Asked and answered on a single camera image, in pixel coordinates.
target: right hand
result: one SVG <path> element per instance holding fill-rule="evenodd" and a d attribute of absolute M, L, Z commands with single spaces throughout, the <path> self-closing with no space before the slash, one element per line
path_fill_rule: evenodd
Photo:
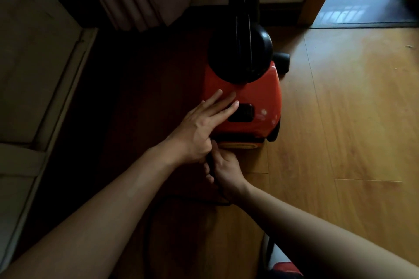
<path fill-rule="evenodd" d="M 214 173 L 219 185 L 223 188 L 224 196 L 230 202 L 237 202 L 246 191 L 249 182 L 241 172 L 238 160 L 230 151 L 219 149 L 215 140 L 211 140 L 211 154 L 214 159 Z M 204 165 L 207 180 L 213 184 L 214 177 L 210 175 L 210 167 Z"/>

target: black switch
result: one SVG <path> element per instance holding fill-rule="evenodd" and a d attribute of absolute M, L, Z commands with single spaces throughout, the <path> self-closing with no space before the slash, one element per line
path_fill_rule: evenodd
<path fill-rule="evenodd" d="M 229 122 L 251 122 L 255 118 L 255 109 L 252 104 L 239 104 L 233 115 L 228 117 Z"/>

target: left hand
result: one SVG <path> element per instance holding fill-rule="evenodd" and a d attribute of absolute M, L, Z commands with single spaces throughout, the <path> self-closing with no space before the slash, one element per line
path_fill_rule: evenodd
<path fill-rule="evenodd" d="M 219 89 L 211 98 L 202 101 L 187 113 L 182 123 L 165 139 L 164 143 L 171 145 L 180 164 L 202 160 L 211 151 L 212 130 L 237 110 L 238 101 L 224 109 L 235 98 L 235 92 L 216 103 L 222 94 L 223 91 Z"/>

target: hand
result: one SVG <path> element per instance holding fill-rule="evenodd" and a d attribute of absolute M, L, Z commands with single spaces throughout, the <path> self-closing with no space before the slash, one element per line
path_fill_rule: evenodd
<path fill-rule="evenodd" d="M 212 130 L 237 110 L 238 101 L 224 109 L 235 98 L 235 92 L 216 103 L 222 94 L 223 91 L 219 89 L 211 98 L 202 101 L 186 115 L 182 123 L 163 142 L 170 144 L 170 149 L 176 153 L 179 164 L 204 159 L 212 148 L 210 140 Z"/>
<path fill-rule="evenodd" d="M 212 140 L 212 157 L 214 159 L 214 173 L 220 187 L 223 188 L 224 196 L 230 202 L 237 202 L 240 196 L 245 192 L 249 182 L 241 172 L 238 160 L 230 151 L 219 149 L 217 143 Z M 204 165 L 207 180 L 214 183 L 214 177 L 210 175 L 210 167 Z"/>

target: vacuum wheel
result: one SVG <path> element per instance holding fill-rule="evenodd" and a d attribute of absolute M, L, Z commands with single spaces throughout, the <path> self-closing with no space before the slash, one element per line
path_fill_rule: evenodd
<path fill-rule="evenodd" d="M 274 52 L 272 61 L 275 63 L 278 74 L 284 75 L 290 71 L 290 55 L 288 53 Z"/>
<path fill-rule="evenodd" d="M 274 130 L 272 130 L 269 136 L 266 137 L 266 140 L 268 140 L 270 143 L 274 142 L 276 138 L 278 138 L 278 133 L 280 132 L 280 125 L 281 125 L 281 118 L 278 124 L 275 126 Z"/>

